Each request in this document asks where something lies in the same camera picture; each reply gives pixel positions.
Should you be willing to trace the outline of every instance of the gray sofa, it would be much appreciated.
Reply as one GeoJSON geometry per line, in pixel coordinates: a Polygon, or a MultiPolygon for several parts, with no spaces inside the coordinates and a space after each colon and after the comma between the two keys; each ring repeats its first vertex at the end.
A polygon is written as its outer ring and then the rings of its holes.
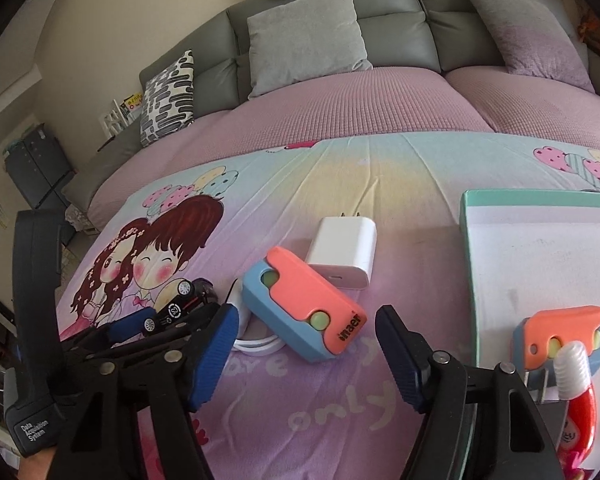
{"type": "MultiPolygon", "coordinates": [[[[247,18],[293,0],[246,0],[194,30],[140,71],[140,83],[168,67],[187,49],[194,54],[194,116],[231,110],[251,92],[247,18]]],[[[562,0],[539,0],[577,45],[600,95],[600,57],[577,43],[562,0]]],[[[369,61],[375,66],[412,66],[446,73],[475,65],[503,66],[496,44],[469,0],[354,0],[369,61]]],[[[141,149],[139,121],[101,149],[64,188],[87,212],[98,188],[141,149]]]]}

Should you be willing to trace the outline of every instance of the gray cabinet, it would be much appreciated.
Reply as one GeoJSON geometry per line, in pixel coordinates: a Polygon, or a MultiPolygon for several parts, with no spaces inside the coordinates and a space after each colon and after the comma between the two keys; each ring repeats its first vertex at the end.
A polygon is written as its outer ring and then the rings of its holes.
{"type": "MultiPolygon", "coordinates": [[[[74,177],[58,140],[40,124],[9,148],[7,173],[32,209],[65,210],[69,201],[62,188],[74,177]]],[[[75,230],[66,222],[62,243],[67,245],[75,230]]]]}

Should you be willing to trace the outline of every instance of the green button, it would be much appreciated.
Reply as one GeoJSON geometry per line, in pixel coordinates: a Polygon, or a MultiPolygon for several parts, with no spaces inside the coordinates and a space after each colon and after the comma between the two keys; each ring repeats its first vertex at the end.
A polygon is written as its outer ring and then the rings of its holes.
{"type": "Polygon", "coordinates": [[[546,352],[547,357],[549,359],[555,359],[555,357],[558,355],[560,348],[562,348],[562,343],[560,343],[560,340],[557,337],[552,337],[551,339],[549,339],[549,348],[546,352]]]}
{"type": "Polygon", "coordinates": [[[280,275],[276,270],[268,270],[260,277],[260,281],[267,288],[271,288],[272,286],[274,286],[279,279],[280,275]]]}
{"type": "Polygon", "coordinates": [[[309,324],[320,332],[322,332],[322,330],[325,330],[329,326],[330,322],[331,318],[329,317],[329,314],[321,310],[318,310],[318,312],[314,312],[314,314],[311,316],[311,319],[309,320],[309,324]]]}
{"type": "Polygon", "coordinates": [[[600,348],[600,330],[596,330],[593,333],[593,349],[598,350],[600,348]]]}

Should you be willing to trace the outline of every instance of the toy car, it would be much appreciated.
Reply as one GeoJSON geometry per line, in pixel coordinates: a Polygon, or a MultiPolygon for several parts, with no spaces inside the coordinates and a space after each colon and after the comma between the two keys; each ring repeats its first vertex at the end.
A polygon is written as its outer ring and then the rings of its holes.
{"type": "Polygon", "coordinates": [[[209,280],[197,278],[190,282],[181,280],[177,288],[178,294],[156,314],[144,320],[142,333],[151,335],[162,332],[170,324],[177,322],[200,305],[218,302],[214,285],[209,280]]]}

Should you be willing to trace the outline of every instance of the gray pillow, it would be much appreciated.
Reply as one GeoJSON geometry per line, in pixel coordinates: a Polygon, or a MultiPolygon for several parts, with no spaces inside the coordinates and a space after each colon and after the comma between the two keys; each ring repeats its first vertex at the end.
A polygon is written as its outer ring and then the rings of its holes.
{"type": "Polygon", "coordinates": [[[578,51],[554,14],[535,0],[471,0],[510,74],[556,79],[595,93],[578,51]]]}
{"type": "Polygon", "coordinates": [[[247,19],[249,99],[325,75],[372,68],[353,0],[296,0],[247,19]]]}
{"type": "Polygon", "coordinates": [[[193,122],[193,53],[187,50],[180,59],[146,84],[140,142],[145,148],[193,122]]]}

